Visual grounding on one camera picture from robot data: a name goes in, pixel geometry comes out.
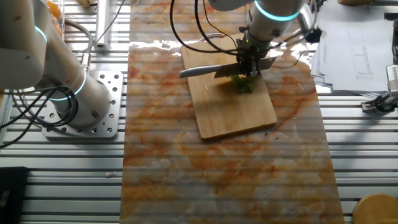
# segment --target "white paper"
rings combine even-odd
[[[386,67],[392,64],[384,21],[330,22],[320,54],[320,72],[333,78],[335,90],[386,91]]]

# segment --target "orange stain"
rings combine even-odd
[[[137,77],[139,70],[136,67],[130,66],[127,73],[128,73],[127,75],[128,78],[135,78]]]

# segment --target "black cable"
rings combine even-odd
[[[57,89],[54,89],[51,91],[51,93],[46,97],[46,99],[44,100],[43,104],[39,107],[39,109],[37,110],[35,117],[39,116],[39,113],[42,111],[42,109],[44,108],[44,106],[46,105],[46,103],[48,102],[48,100],[50,99],[50,97],[57,91]],[[37,102],[42,96],[44,96],[44,94],[46,94],[47,91],[45,93],[42,93],[39,95],[39,97],[36,98],[35,102]],[[19,140],[21,140],[25,134],[28,132],[28,130],[30,129],[30,127],[33,125],[34,123],[34,119],[32,121],[30,121],[30,123],[27,125],[27,127],[25,128],[25,130],[18,136],[16,137],[14,140],[5,143],[3,145],[0,146],[0,149],[4,149],[5,147],[11,146],[13,144],[15,144],[16,142],[18,142]]]
[[[200,53],[221,53],[219,50],[200,50],[200,49],[196,49],[193,48],[189,45],[187,45],[186,43],[184,43],[184,41],[180,38],[180,36],[177,34],[177,31],[175,30],[175,26],[174,26],[174,19],[173,19],[173,10],[174,10],[174,4],[175,4],[175,0],[172,0],[171,5],[170,5],[170,25],[172,27],[172,31],[173,34],[175,36],[175,38],[177,38],[177,40],[180,42],[181,45],[183,45],[184,47],[196,51],[196,52],[200,52]]]
[[[209,23],[209,25],[212,26],[212,28],[216,29],[218,32],[220,32],[220,33],[224,34],[225,36],[229,37],[229,38],[232,40],[232,43],[234,43],[235,48],[238,49],[238,45],[236,45],[235,40],[234,40],[230,35],[224,33],[223,31],[221,31],[219,28],[217,28],[216,26],[214,26],[214,25],[209,21],[209,18],[208,18],[208,16],[207,16],[207,9],[206,9],[205,0],[203,0],[203,10],[205,11],[205,16],[206,16],[207,23]]]
[[[286,66],[286,67],[279,67],[279,66],[272,66],[273,68],[281,68],[281,69],[288,69],[288,68],[292,68],[294,66],[296,66],[298,64],[298,62],[300,61],[301,56],[303,56],[303,54],[307,52],[307,50],[304,50],[300,53],[300,55],[298,56],[298,59],[296,60],[296,62],[293,65],[290,66]]]
[[[62,117],[59,121],[54,122],[54,123],[49,123],[39,117],[37,117],[35,119],[35,123],[34,124],[39,124],[42,125],[45,128],[53,128],[53,127],[60,127],[63,125],[66,125],[68,123],[70,123],[72,121],[72,119],[76,116],[77,111],[78,111],[78,103],[75,97],[75,94],[72,93],[67,86],[65,86],[63,93],[65,94],[65,96],[67,97],[68,100],[68,112],[66,113],[66,115],[64,117]],[[19,108],[19,105],[17,104],[14,95],[12,95],[12,99],[14,101],[14,104],[16,106],[16,108],[19,110],[19,112],[22,112],[22,110]],[[22,95],[19,95],[19,99],[21,100],[21,103],[23,105],[23,107],[25,109],[27,109],[27,104],[25,103],[25,99],[22,97]],[[28,110],[28,113],[33,117],[34,113],[31,110]],[[24,115],[26,119],[28,119],[29,121],[31,120],[30,117],[28,117],[26,114]]]
[[[15,123],[17,120],[21,119],[21,118],[28,112],[28,110],[32,109],[32,107],[38,102],[38,100],[39,100],[41,97],[43,97],[45,94],[46,94],[46,91],[43,92],[43,93],[41,93],[41,94],[33,101],[33,103],[32,103],[31,105],[29,105],[29,107],[28,107],[25,111],[23,111],[23,112],[22,112],[20,115],[18,115],[16,118],[12,119],[10,122],[1,125],[1,126],[0,126],[0,129],[5,128],[5,127],[7,127],[7,126],[9,126],[9,125],[11,125],[11,124],[13,124],[13,123]]]
[[[206,35],[205,31],[203,30],[201,24],[200,24],[200,19],[199,19],[199,9],[198,9],[198,5],[199,5],[199,0],[195,0],[195,20],[197,22],[197,26],[199,29],[199,32],[202,34],[203,38],[216,50],[218,50],[218,52],[222,52],[225,54],[229,54],[229,55],[234,55],[234,56],[244,56],[243,54],[237,54],[237,53],[232,53],[234,51],[237,51],[238,49],[233,49],[233,50],[223,50],[221,48],[219,48],[217,45],[215,45]]]

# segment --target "chopped herb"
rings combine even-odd
[[[232,87],[238,94],[253,92],[253,77],[240,77],[239,75],[232,76]]]

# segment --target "cable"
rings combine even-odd
[[[288,69],[288,68],[292,68],[294,66],[296,66],[298,64],[298,62],[300,61],[301,56],[303,56],[304,52],[308,52],[307,50],[303,50],[300,55],[298,56],[298,59],[296,60],[296,62],[293,65],[287,66],[287,67],[279,67],[279,66],[272,66],[273,68],[281,68],[281,69]]]
[[[42,111],[42,109],[44,108],[44,106],[46,105],[46,103],[48,102],[48,100],[51,98],[51,96],[57,91],[57,89],[54,89],[51,91],[51,93],[46,97],[46,99],[44,100],[43,104],[39,107],[39,109],[37,110],[35,117],[39,116],[39,113]],[[40,97],[36,98],[35,102],[37,102],[42,96],[44,96],[44,93],[39,95]],[[30,129],[30,127],[33,125],[34,120],[30,121],[30,123],[27,125],[27,127],[25,128],[25,130],[18,136],[16,137],[14,140],[5,143],[3,145],[0,145],[0,149],[4,149],[5,147],[11,146],[13,144],[15,144],[16,142],[18,142],[19,140],[21,140],[25,134],[28,132],[28,130]]]
[[[91,32],[88,31],[88,29],[86,29],[85,27],[83,27],[82,25],[80,25],[77,22],[73,22],[69,19],[65,19],[65,25],[74,27],[80,31],[82,31],[84,34],[86,34],[87,38],[88,38],[88,47],[86,49],[86,53],[90,53],[91,52],[91,48],[93,48],[94,46],[94,37],[91,34]]]
[[[173,34],[175,36],[175,38],[180,42],[181,45],[183,45],[184,47],[199,52],[199,53],[209,53],[209,54],[213,54],[213,53],[221,53],[219,50],[200,50],[200,49],[196,49],[193,48],[189,45],[187,45],[186,43],[184,43],[184,41],[180,38],[180,36],[177,34],[177,31],[175,30],[175,26],[174,26],[174,19],[173,19],[173,11],[174,11],[174,4],[175,4],[175,0],[172,0],[171,4],[170,4],[170,25],[172,27],[172,31]]]
[[[65,112],[65,116],[61,118],[60,121],[54,122],[54,123],[48,123],[47,121],[37,117],[35,120],[34,124],[39,124],[42,125],[45,128],[51,128],[51,127],[60,127],[63,125],[66,125],[72,121],[72,119],[76,116],[77,111],[78,111],[78,103],[76,100],[76,97],[73,93],[71,93],[69,90],[66,92],[63,92],[65,96],[68,99],[68,107],[69,109]],[[21,100],[22,106],[27,109],[28,105],[26,102],[26,99],[24,98],[24,95],[19,95],[19,99]],[[14,101],[15,107],[19,110],[19,112],[22,113],[22,110],[19,108],[19,105],[17,104],[14,95],[12,95],[12,99]],[[33,117],[34,113],[31,110],[28,110],[28,113]]]
[[[113,18],[113,20],[112,20],[111,23],[109,24],[108,28],[106,28],[105,31],[102,33],[102,35],[101,35],[99,38],[96,37],[96,41],[95,41],[93,44],[91,44],[90,46],[88,46],[88,48],[86,48],[86,49],[84,49],[84,50],[81,50],[81,51],[77,52],[75,55],[78,55],[78,54],[80,54],[80,53],[86,52],[88,49],[91,49],[94,45],[98,44],[98,42],[101,40],[101,38],[102,38],[102,37],[107,33],[107,31],[109,31],[109,29],[112,27],[112,25],[113,25],[113,23],[115,22],[116,18],[118,18],[119,14],[120,14],[120,11],[121,11],[121,9],[122,9],[122,7],[123,7],[125,1],[126,1],[126,0],[123,0],[123,1],[122,1],[122,3],[121,3],[121,5],[120,5],[120,7],[119,7],[119,9],[118,9],[118,11],[117,11],[115,17]]]
[[[43,92],[43,93],[41,93],[41,94],[33,101],[33,103],[32,103],[31,105],[28,106],[28,108],[27,108],[25,111],[23,111],[23,112],[22,112],[20,115],[18,115],[16,118],[12,119],[10,122],[1,125],[1,126],[0,126],[0,129],[5,128],[5,127],[7,127],[7,126],[9,126],[9,125],[11,125],[11,124],[13,124],[13,123],[15,123],[17,120],[21,119],[21,118],[27,113],[28,110],[32,109],[32,107],[38,102],[38,100],[39,100],[42,96],[44,96],[45,93],[46,93],[46,91]]]
[[[229,54],[229,55],[234,55],[234,56],[244,56],[243,54],[237,54],[237,53],[232,53],[234,51],[237,51],[238,49],[233,49],[233,50],[223,50],[221,48],[219,48],[217,45],[215,45],[207,36],[205,31],[203,30],[201,24],[200,24],[200,20],[199,20],[199,12],[198,12],[198,5],[199,5],[199,0],[195,0],[195,20],[197,22],[197,26],[199,29],[199,32],[202,34],[203,38],[205,38],[205,40],[216,50],[218,50],[219,52],[225,53],[225,54]]]
[[[206,9],[205,0],[203,0],[203,10],[205,11],[205,16],[206,16],[207,23],[209,23],[209,25],[212,26],[212,28],[216,29],[218,32],[220,32],[220,33],[224,34],[225,36],[229,37],[229,38],[232,40],[232,43],[234,43],[235,48],[238,49],[238,45],[236,45],[235,40],[234,40],[230,35],[224,33],[223,31],[221,31],[219,28],[217,28],[216,26],[214,26],[214,25],[209,21],[209,18],[208,18],[208,16],[207,16],[207,9]]]

